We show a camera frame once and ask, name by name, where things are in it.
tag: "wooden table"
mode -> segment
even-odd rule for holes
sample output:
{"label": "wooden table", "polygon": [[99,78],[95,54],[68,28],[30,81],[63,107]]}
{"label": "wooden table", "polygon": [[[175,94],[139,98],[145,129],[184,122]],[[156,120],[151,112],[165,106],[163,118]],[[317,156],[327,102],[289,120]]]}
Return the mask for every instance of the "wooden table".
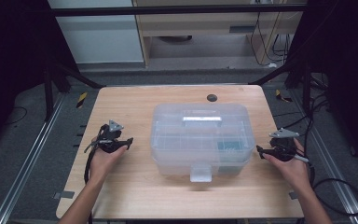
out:
{"label": "wooden table", "polygon": [[154,107],[161,103],[215,103],[245,105],[255,141],[269,147],[269,133],[276,130],[264,92],[259,86],[142,86],[100,90],[61,198],[61,217],[84,187],[83,173],[88,154],[83,151],[100,127],[113,119],[123,125],[120,139],[134,138],[107,177],[93,209],[95,218],[241,218],[303,217],[298,200],[289,197],[290,187],[254,150],[251,161],[237,176],[214,176],[211,183],[191,183],[189,176],[160,175],[151,158],[150,132]]}

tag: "transparent plastic box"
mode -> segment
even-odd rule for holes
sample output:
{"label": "transparent plastic box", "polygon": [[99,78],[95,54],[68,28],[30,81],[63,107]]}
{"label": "transparent plastic box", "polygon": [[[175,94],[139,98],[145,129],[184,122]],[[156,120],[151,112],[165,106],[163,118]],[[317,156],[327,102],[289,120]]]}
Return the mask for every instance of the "transparent plastic box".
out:
{"label": "transparent plastic box", "polygon": [[255,138],[238,104],[162,104],[153,115],[152,157],[162,175],[237,175],[250,160]]}

